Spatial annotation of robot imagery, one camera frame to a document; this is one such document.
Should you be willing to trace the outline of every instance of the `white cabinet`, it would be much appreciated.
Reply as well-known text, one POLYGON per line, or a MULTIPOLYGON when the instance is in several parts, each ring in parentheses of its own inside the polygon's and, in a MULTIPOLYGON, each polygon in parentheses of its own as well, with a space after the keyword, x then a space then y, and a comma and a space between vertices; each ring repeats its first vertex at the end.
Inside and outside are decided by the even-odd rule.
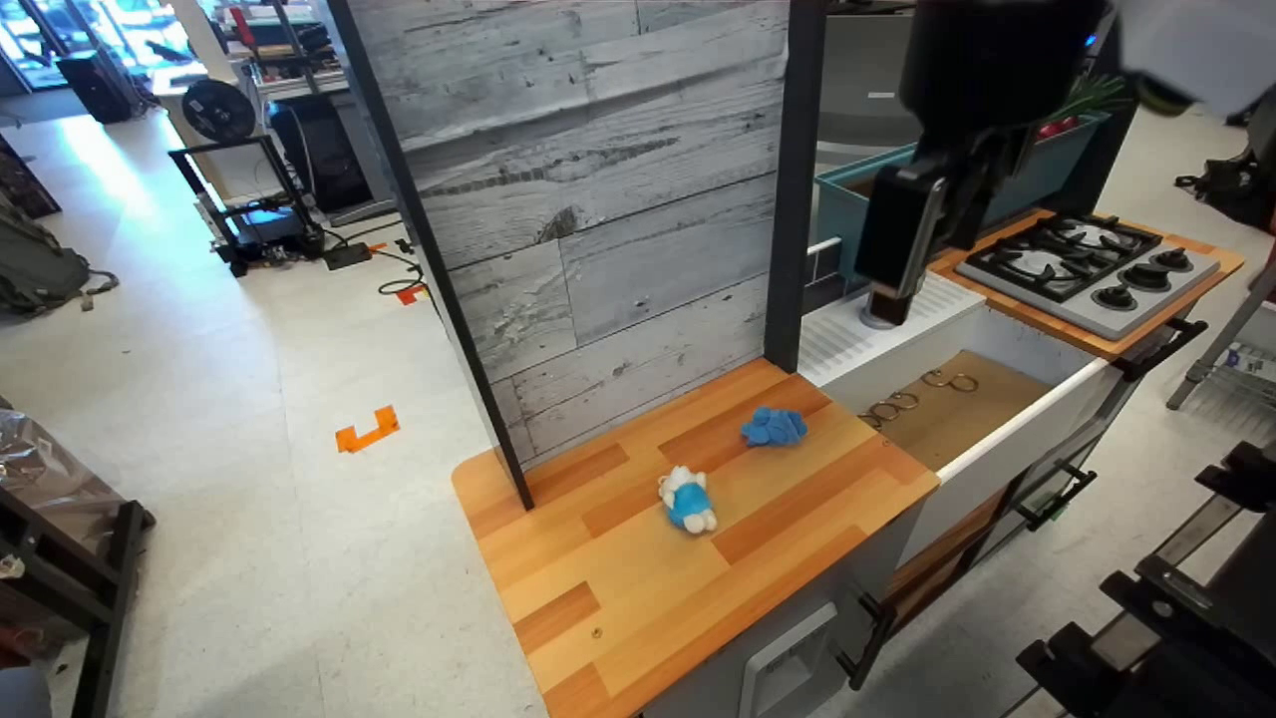
POLYGON ((862 663, 874 651, 877 624, 862 598, 886 595, 912 517, 907 515, 877 531, 862 549, 656 698, 644 718, 794 718, 831 700, 846 687, 842 663, 862 663))
MULTIPOLYGON (((1122 382, 1112 364, 1024 328, 939 276, 927 280, 907 328, 874 329, 859 320, 854 301, 831 301, 813 311, 803 344, 810 345, 810 355, 803 355, 803 372, 859 414, 865 414, 874 402, 886 402, 959 349, 972 349, 1044 382, 1044 394, 939 468, 940 490, 927 497, 903 562, 918 557, 934 539, 1015 481, 1044 449, 1083 430, 1122 382)), ((954 402, 944 418, 963 422, 968 410, 976 410, 976 398, 983 394, 954 402)))

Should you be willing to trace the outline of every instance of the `orange tape marker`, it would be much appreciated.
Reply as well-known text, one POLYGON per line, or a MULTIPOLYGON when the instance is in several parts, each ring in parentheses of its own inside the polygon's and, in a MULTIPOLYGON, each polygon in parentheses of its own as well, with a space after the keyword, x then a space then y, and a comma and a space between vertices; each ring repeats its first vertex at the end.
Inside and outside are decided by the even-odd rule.
POLYGON ((397 433, 397 430, 401 430, 397 408, 381 408, 381 410, 375 410, 375 430, 354 433, 354 425, 344 425, 344 430, 334 430, 334 446, 341 446, 344 454, 360 454, 360 449, 369 449, 371 444, 381 444, 381 440, 386 440, 386 433, 397 433))
POLYGON ((401 296, 405 307, 410 307, 421 291, 423 291, 423 287, 405 287, 405 291, 397 291, 397 296, 401 296))

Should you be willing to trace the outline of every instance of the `blue sponge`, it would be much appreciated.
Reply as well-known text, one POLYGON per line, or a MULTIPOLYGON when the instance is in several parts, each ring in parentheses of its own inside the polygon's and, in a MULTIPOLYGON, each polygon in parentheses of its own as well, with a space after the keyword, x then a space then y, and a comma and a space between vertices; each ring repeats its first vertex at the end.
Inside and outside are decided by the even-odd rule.
POLYGON ((806 422, 794 410, 776 410, 764 408, 750 422, 745 422, 745 444, 750 446, 794 446, 806 440, 806 422))

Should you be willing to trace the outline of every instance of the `gray wood panel wall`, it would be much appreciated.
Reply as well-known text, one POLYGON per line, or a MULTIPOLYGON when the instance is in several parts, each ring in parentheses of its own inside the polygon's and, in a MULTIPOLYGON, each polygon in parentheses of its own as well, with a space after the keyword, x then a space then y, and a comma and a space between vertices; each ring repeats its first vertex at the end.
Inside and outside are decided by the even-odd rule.
POLYGON ((764 355, 781 0, 348 0, 532 468, 764 355))

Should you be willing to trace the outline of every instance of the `gas stove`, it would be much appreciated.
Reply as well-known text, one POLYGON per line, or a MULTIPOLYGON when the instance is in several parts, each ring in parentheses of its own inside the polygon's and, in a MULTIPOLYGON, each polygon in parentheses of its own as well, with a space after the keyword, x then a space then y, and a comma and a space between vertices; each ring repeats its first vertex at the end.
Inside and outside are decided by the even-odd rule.
POLYGON ((1214 276, 1214 265, 1218 259, 1165 247, 1161 235, 1117 219, 1053 216, 972 252, 959 272, 1087 329, 1122 339, 1214 276))

